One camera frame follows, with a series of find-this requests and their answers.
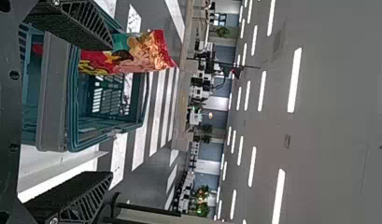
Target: potted plant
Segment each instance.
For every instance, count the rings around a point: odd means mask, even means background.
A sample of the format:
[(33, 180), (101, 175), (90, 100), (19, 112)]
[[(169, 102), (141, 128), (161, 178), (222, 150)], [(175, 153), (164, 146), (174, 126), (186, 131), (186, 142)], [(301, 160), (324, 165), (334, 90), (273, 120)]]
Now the potted plant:
[(199, 126), (199, 129), (204, 133), (212, 133), (213, 132), (213, 125), (212, 124), (203, 124)]
[(218, 28), (213, 28), (211, 32), (217, 33), (218, 37), (228, 38), (231, 31), (225, 26), (219, 26)]
[(210, 207), (207, 203), (198, 203), (196, 206), (196, 216), (198, 217), (208, 217), (210, 213)]
[(210, 135), (203, 135), (202, 142), (204, 142), (206, 144), (210, 144), (211, 143), (211, 136)]

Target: chip bag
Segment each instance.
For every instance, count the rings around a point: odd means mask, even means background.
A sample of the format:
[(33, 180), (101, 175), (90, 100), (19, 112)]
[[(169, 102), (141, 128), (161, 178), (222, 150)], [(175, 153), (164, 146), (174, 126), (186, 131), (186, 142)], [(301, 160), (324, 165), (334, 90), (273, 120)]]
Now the chip bag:
[(160, 71), (177, 66), (170, 57), (163, 30), (141, 34), (116, 34), (112, 51), (83, 50), (79, 72), (100, 76)]

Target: shopping cart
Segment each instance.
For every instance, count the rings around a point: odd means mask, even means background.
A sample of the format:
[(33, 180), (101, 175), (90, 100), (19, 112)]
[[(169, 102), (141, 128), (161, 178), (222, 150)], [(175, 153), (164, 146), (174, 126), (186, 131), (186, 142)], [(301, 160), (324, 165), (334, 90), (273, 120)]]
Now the shopping cart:
[[(112, 34), (121, 26), (99, 8)], [(79, 152), (142, 126), (149, 76), (88, 76), (78, 72), (80, 49), (23, 23), (22, 142), (42, 151)], [(33, 50), (43, 43), (43, 54)]]

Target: merchandise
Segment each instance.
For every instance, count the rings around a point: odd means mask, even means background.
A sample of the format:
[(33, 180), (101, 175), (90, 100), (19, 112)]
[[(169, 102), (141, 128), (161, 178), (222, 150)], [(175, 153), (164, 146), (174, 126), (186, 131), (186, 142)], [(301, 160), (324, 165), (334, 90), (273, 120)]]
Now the merchandise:
[(81, 52), (79, 72), (95, 76), (117, 75), (160, 71), (177, 66), (168, 53), (163, 30), (116, 34), (112, 37), (112, 51)]

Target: wall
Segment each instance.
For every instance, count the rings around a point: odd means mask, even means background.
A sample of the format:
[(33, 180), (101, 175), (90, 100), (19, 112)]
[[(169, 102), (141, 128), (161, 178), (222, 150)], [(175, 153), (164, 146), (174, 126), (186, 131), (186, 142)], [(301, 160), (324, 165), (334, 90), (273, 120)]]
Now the wall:
[(203, 113), (213, 113), (213, 119), (209, 119), (208, 116), (203, 117), (203, 124), (209, 123), (212, 124), (214, 128), (226, 128), (226, 122), (228, 120), (228, 112), (224, 111), (218, 111), (218, 110), (210, 110), (210, 109), (203, 109)]
[(216, 36), (210, 36), (208, 38), (208, 42), (213, 42), (216, 45), (227, 46), (227, 47), (236, 47), (236, 45), (237, 45), (237, 39), (220, 38), (220, 37), (216, 37)]
[(226, 26), (239, 26), (240, 15), (236, 14), (226, 14)]
[(226, 97), (210, 96), (203, 105), (205, 109), (228, 111), (229, 99)]
[(199, 159), (206, 161), (220, 161), (223, 152), (223, 144), (202, 143), (199, 150)]
[(198, 189), (203, 185), (208, 185), (210, 189), (218, 190), (219, 175), (207, 175), (196, 173), (194, 188)]
[(216, 45), (216, 56), (220, 62), (234, 63), (235, 55), (236, 55), (235, 47), (226, 47), (226, 46)]
[(216, 0), (215, 2), (218, 13), (239, 14), (240, 12), (240, 1)]
[(220, 175), (220, 161), (206, 161), (198, 159), (196, 162), (196, 173), (207, 174), (207, 175)]
[[(223, 78), (215, 78), (214, 84), (220, 84), (223, 82)], [(232, 80), (229, 78), (226, 78), (225, 83), (223, 84), (223, 87), (221, 89), (215, 90), (213, 92), (213, 96), (218, 96), (218, 97), (227, 97), (229, 98), (229, 95), (232, 92)]]

